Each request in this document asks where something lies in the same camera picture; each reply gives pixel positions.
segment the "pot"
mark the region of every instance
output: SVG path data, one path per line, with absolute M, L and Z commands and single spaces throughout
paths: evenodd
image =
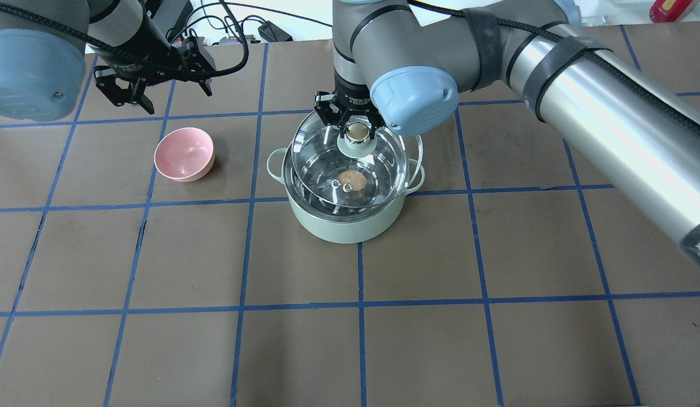
M 284 156 L 282 171 L 276 175 L 272 163 Z M 277 149 L 267 158 L 267 172 L 270 177 L 285 185 L 292 211 L 308 232 L 332 243 L 358 243 L 370 240 L 386 231 L 399 216 L 405 197 L 419 190 L 425 182 L 425 170 L 414 159 L 410 159 L 420 169 L 417 185 L 405 189 L 399 196 L 382 205 L 365 208 L 347 208 L 328 205 L 312 194 L 294 172 L 289 149 Z
M 316 112 L 300 124 L 290 146 L 296 177 L 310 193 L 333 206 L 383 206 L 414 183 L 422 162 L 420 136 L 402 137 L 376 129 L 364 116 L 342 128 L 328 126 Z M 417 149 L 415 159 L 410 157 Z

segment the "glass lid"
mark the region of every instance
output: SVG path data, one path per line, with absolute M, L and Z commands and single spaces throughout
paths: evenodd
M 340 129 L 326 126 L 316 112 L 300 124 L 291 144 L 291 160 L 304 188 L 329 204 L 368 208 L 400 196 L 419 172 L 420 136 L 401 137 L 381 127 L 370 137 L 370 122 L 353 116 Z M 415 140 L 417 159 L 406 144 Z

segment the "blue joint cap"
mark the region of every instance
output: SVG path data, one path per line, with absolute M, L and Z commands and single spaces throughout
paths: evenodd
M 574 0 L 554 0 L 569 19 L 569 24 L 581 29 L 581 9 L 578 8 Z
M 0 30 L 0 115 L 49 122 L 68 116 L 84 83 L 84 56 L 53 34 Z
M 386 126 L 402 136 L 416 136 L 450 118 L 458 107 L 458 85 L 434 67 L 402 67 L 379 77 L 370 98 Z

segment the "pot handle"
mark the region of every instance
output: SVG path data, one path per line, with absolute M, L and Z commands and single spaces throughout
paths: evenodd
M 408 161 L 414 162 L 415 165 L 417 165 L 420 168 L 420 181 L 418 181 L 418 185 L 415 185 L 414 187 L 408 188 L 407 190 L 405 190 L 406 196 L 418 191 L 425 183 L 425 168 L 423 168 L 423 165 L 420 165 L 417 162 L 417 160 L 414 160 L 414 159 L 409 159 Z
M 274 172 L 272 172 L 272 163 L 275 161 L 278 155 L 285 155 L 287 153 L 287 147 L 284 149 L 276 149 L 272 153 L 270 153 L 270 156 L 267 157 L 267 172 L 270 173 L 270 177 L 274 178 L 275 181 L 278 183 L 281 183 L 282 185 L 285 185 L 285 180 L 282 178 L 283 177 L 283 171 L 284 171 L 284 166 L 282 171 L 280 171 L 280 175 L 276 175 Z

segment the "blue tape grid line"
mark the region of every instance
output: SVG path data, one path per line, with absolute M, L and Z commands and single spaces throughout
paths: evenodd
M 642 70 L 642 66 L 639 65 L 639 59 L 637 59 L 637 53 L 634 52 L 634 48 L 632 48 L 632 42 L 629 41 L 629 35 L 626 33 L 626 28 L 623 25 L 620 25 L 619 30 L 621 30 L 622 36 L 624 36 L 624 42 L 626 42 L 626 48 L 629 49 L 629 54 L 632 55 L 632 61 L 634 61 L 634 66 L 637 67 L 638 70 Z
M 263 116 L 276 116 L 278 114 L 308 114 L 311 109 L 303 110 L 278 110 L 265 111 Z M 211 118 L 241 118 L 241 116 L 259 116 L 257 111 L 239 111 L 234 113 L 212 113 L 212 114 L 184 114 L 177 116 L 149 116 L 148 118 L 125 118 L 125 119 L 95 119 L 95 120 L 79 120 L 75 124 L 82 126 L 84 124 L 110 124 L 110 123 L 135 123 L 135 122 L 158 122 L 165 119 L 172 120 L 187 120 L 187 119 L 211 119 Z M 21 127 L 50 127 L 50 126 L 68 126 L 74 122 L 45 122 L 45 123 L 15 123 L 15 124 L 0 124 L 0 129 L 6 128 L 21 128 Z
M 606 294 L 588 296 L 547 296 L 547 297 L 502 297 L 502 298 L 445 298 L 438 300 L 386 300 L 363 301 L 363 308 L 401 307 L 401 306 L 459 306 L 490 304 L 531 304 L 531 303 L 565 303 L 577 301 L 607 301 Z M 615 301 L 669 299 L 669 298 L 700 298 L 700 291 L 681 291 L 666 293 L 629 293 L 612 294 Z M 263 312 L 291 309 L 353 309 L 360 307 L 360 302 L 346 301 L 337 303 L 295 303 L 295 304 L 266 304 L 245 305 L 244 311 Z M 143 314 L 200 314 L 208 312 L 236 312 L 240 306 L 195 306 L 170 308 L 139 308 L 139 309 L 68 309 L 51 311 L 16 311 L 16 317 L 65 317 L 85 315 L 128 315 Z M 11 315 L 9 311 L 0 311 L 0 318 Z
M 613 189 L 611 184 L 581 185 L 583 190 Z M 479 193 L 522 193 L 522 192 L 543 192 L 552 190 L 576 190 L 574 185 L 562 185 L 552 188 L 526 187 L 526 188 L 484 188 L 471 190 L 473 194 Z M 410 196 L 440 196 L 440 195 L 464 195 L 468 190 L 425 190 L 412 193 Z M 210 199 L 206 201 L 159 201 L 151 202 L 149 206 L 190 206 L 190 205 L 223 205 L 223 204 L 249 204 L 250 202 L 286 202 L 286 196 L 276 196 L 271 198 L 238 198 L 238 199 Z M 122 205 L 79 205 L 79 206 L 30 206 L 23 208 L 0 208 L 0 213 L 5 212 L 40 212 L 40 211 L 109 211 L 115 209 L 138 209 L 144 208 L 145 203 L 126 203 Z
M 510 100 L 502 100 L 502 101 L 465 101 L 458 103 L 459 106 L 484 106 L 484 105 L 491 105 L 491 104 L 518 104 L 518 103 L 524 103 L 523 100 L 520 99 L 510 99 Z
M 239 312 L 237 315 L 237 330 L 234 342 L 234 362 L 230 383 L 229 405 L 237 404 L 237 383 L 239 381 L 239 355 L 242 347 L 242 328 L 244 327 L 244 306 L 247 303 L 247 278 L 249 276 L 249 255 L 252 244 L 252 223 L 254 221 L 254 196 L 257 192 L 257 167 L 260 165 L 260 141 L 262 134 L 262 108 L 265 104 L 265 79 L 267 77 L 267 55 L 270 47 L 265 44 L 262 56 L 262 77 L 260 79 L 260 102 L 257 106 L 257 133 L 254 136 L 254 167 L 252 168 L 252 192 L 250 193 L 249 213 L 247 214 L 247 236 L 244 240 L 244 263 L 242 266 L 242 286 L 239 292 Z
M 94 56 L 94 62 L 92 64 L 95 65 L 97 61 L 97 56 Z M 56 186 L 58 185 L 58 178 L 61 176 L 61 170 L 63 170 L 63 164 L 66 162 L 66 155 L 68 154 L 68 147 L 71 146 L 71 140 L 74 138 L 74 131 L 76 131 L 76 122 L 79 120 L 79 114 L 81 113 L 81 108 L 84 107 L 84 101 L 86 101 L 86 95 L 89 93 L 89 84 L 91 83 L 91 75 L 87 77 L 86 83 L 84 84 L 84 93 L 81 95 L 81 100 L 79 101 L 79 108 L 76 109 L 76 115 L 74 115 L 74 121 L 71 124 L 71 129 L 68 132 L 68 136 L 66 137 L 66 144 L 63 147 L 63 152 L 61 153 L 61 159 L 58 162 L 58 167 L 56 168 L 56 173 L 53 176 L 53 183 L 51 184 L 51 189 L 48 193 L 48 197 L 46 198 L 46 205 L 45 208 L 42 211 L 41 214 L 41 221 L 39 222 L 38 230 L 36 232 L 36 237 L 34 238 L 33 244 L 31 246 L 31 250 L 29 252 L 28 258 L 26 260 L 26 266 L 24 268 L 24 271 L 21 275 L 21 283 L 19 284 L 19 289 L 16 292 L 16 296 L 14 297 L 14 304 L 13 307 L 11 308 L 11 312 L 8 315 L 8 321 L 6 322 L 6 328 L 3 330 L 3 336 L 1 337 L 1 343 L 0 343 L 0 363 L 1 363 L 1 355 L 3 355 L 3 350 L 6 347 L 6 340 L 8 340 L 8 333 L 11 332 L 11 326 L 14 324 L 14 318 L 16 317 L 16 311 L 18 310 L 19 307 L 19 302 L 21 301 L 21 294 L 24 291 L 24 286 L 26 285 L 26 280 L 29 276 L 29 272 L 31 271 L 31 265 L 33 263 L 34 255 L 36 253 L 36 247 L 38 246 L 38 241 L 41 237 L 41 231 L 43 230 L 43 226 L 46 222 L 46 215 L 48 214 L 48 209 L 51 205 L 51 201 L 53 200 L 53 194 L 56 191 Z
M 171 88 L 169 89 L 169 98 L 167 100 L 166 110 L 162 122 L 162 129 L 159 133 L 159 141 L 166 134 L 167 121 L 169 118 L 169 109 L 171 108 L 172 98 L 174 97 L 174 89 L 176 88 L 176 80 L 172 80 Z M 106 392 L 104 394 L 104 407 L 108 407 L 111 400 L 111 390 L 113 388 L 114 379 L 116 377 L 116 366 L 118 364 L 119 353 L 122 350 L 123 333 L 126 327 L 126 317 L 128 316 L 128 307 L 131 303 L 131 293 L 133 291 L 133 281 L 136 278 L 136 268 L 139 265 L 139 256 L 141 253 L 141 243 L 144 241 L 144 230 L 146 230 L 146 221 L 149 219 L 149 210 L 152 208 L 152 193 L 154 192 L 154 181 L 157 177 L 156 167 L 152 167 L 152 175 L 149 178 L 149 187 L 146 189 L 146 201 L 144 202 L 144 217 L 141 219 L 141 227 L 139 235 L 136 237 L 136 250 L 133 253 L 133 261 L 131 262 L 131 273 L 129 274 L 128 284 L 126 286 L 126 296 L 122 309 L 122 321 L 119 323 L 119 330 L 116 336 L 116 346 L 114 347 L 114 355 L 111 359 L 111 368 L 109 370 L 109 379 L 106 383 Z
M 580 185 L 578 182 L 578 173 L 576 170 L 576 165 L 574 164 L 574 156 L 569 147 L 569 144 L 564 140 L 564 149 L 567 151 L 567 157 L 569 157 L 569 165 L 572 169 L 572 174 L 574 175 L 574 182 Z M 639 398 L 639 391 L 637 389 L 637 383 L 634 380 L 634 373 L 632 372 L 632 364 L 629 361 L 629 355 L 626 353 L 626 345 L 624 344 L 624 335 L 621 333 L 621 325 L 619 325 L 619 317 L 616 315 L 616 307 L 614 307 L 614 300 L 611 296 L 611 289 L 609 288 L 609 282 L 606 279 L 606 270 L 604 270 L 604 263 L 601 259 L 601 252 L 599 250 L 598 242 L 596 241 L 596 234 L 594 232 L 594 226 L 591 222 L 591 216 L 589 214 L 589 209 L 586 204 L 586 198 L 584 197 L 584 191 L 582 188 L 578 188 L 578 200 L 580 201 L 582 211 L 584 212 L 584 219 L 586 221 L 587 229 L 589 230 L 589 237 L 591 239 L 591 244 L 594 250 L 594 255 L 596 257 L 596 264 L 599 268 L 599 275 L 601 277 L 601 283 L 604 286 L 604 293 L 606 294 L 606 301 L 609 305 L 609 312 L 611 314 L 611 322 L 614 326 L 614 331 L 616 332 L 616 340 L 619 342 L 619 351 L 621 351 L 621 358 L 624 361 L 624 369 L 626 369 L 626 377 L 629 380 L 629 387 L 632 390 L 632 396 L 634 396 L 634 404 L 641 405 L 642 402 Z
M 463 174 L 466 178 L 466 192 L 468 194 L 468 206 L 471 215 L 471 225 L 473 228 L 473 242 L 476 250 L 476 261 L 478 263 L 478 276 L 481 284 L 481 294 L 483 299 L 483 311 L 486 319 L 486 330 L 488 334 L 488 346 L 490 350 L 490 360 L 493 368 L 493 381 L 495 382 L 495 394 L 498 399 L 498 405 L 503 407 L 503 387 L 500 383 L 500 371 L 498 370 L 498 356 L 495 349 L 495 336 L 493 335 L 493 322 L 490 314 L 490 301 L 488 299 L 488 289 L 485 281 L 485 270 L 483 268 L 483 255 L 481 253 L 481 242 L 478 234 L 478 219 L 476 217 L 476 209 L 473 201 L 473 187 L 471 177 L 468 171 L 468 161 L 466 159 L 466 143 L 463 138 L 463 128 L 461 127 L 461 112 L 456 109 L 456 131 L 458 132 L 458 143 L 461 149 L 461 159 L 463 161 Z
M 368 376 L 365 370 L 365 265 L 363 265 L 362 242 L 357 244 L 357 313 L 360 335 L 360 405 L 368 407 Z
M 700 92 L 681 92 L 678 93 L 677 96 L 685 97 L 685 96 L 700 96 Z

